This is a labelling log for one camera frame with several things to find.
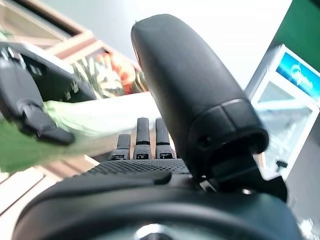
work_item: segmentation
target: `green cloth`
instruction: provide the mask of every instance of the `green cloth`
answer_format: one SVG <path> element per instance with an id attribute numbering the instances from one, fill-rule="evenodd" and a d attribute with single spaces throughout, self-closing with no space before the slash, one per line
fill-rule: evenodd
<path id="1" fill-rule="evenodd" d="M 73 133 L 75 143 L 60 146 L 41 142 L 19 131 L 0 116 L 0 171 L 16 172 L 51 161 L 109 152 L 119 134 L 136 131 L 137 118 L 156 119 L 160 113 L 149 92 L 79 103 L 48 101 L 44 111 L 56 124 Z"/>

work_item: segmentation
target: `white wall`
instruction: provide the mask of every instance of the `white wall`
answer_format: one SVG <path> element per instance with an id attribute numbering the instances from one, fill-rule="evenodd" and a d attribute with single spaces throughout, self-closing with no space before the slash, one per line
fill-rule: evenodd
<path id="1" fill-rule="evenodd" d="M 135 21 L 172 14 L 190 25 L 220 57 L 244 89 L 292 0 L 43 0 L 135 59 Z"/>

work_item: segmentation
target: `glass display fridge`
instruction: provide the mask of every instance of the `glass display fridge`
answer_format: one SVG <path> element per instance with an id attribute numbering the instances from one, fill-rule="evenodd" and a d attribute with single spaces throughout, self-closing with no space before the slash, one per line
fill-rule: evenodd
<path id="1" fill-rule="evenodd" d="M 246 93 L 270 137 L 260 164 L 287 179 L 319 114 L 320 73 L 277 45 L 265 54 Z"/>

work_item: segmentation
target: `blue label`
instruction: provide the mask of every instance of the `blue label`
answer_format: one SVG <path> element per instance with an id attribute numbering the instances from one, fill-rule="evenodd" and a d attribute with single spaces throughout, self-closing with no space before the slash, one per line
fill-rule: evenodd
<path id="1" fill-rule="evenodd" d="M 316 101 L 320 100 L 320 77 L 287 52 L 276 71 Z"/>

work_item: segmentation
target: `green wall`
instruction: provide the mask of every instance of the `green wall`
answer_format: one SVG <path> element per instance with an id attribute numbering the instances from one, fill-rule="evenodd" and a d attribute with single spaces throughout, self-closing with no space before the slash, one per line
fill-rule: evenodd
<path id="1" fill-rule="evenodd" d="M 310 0 L 293 0 L 274 41 L 320 72 L 320 9 Z"/>

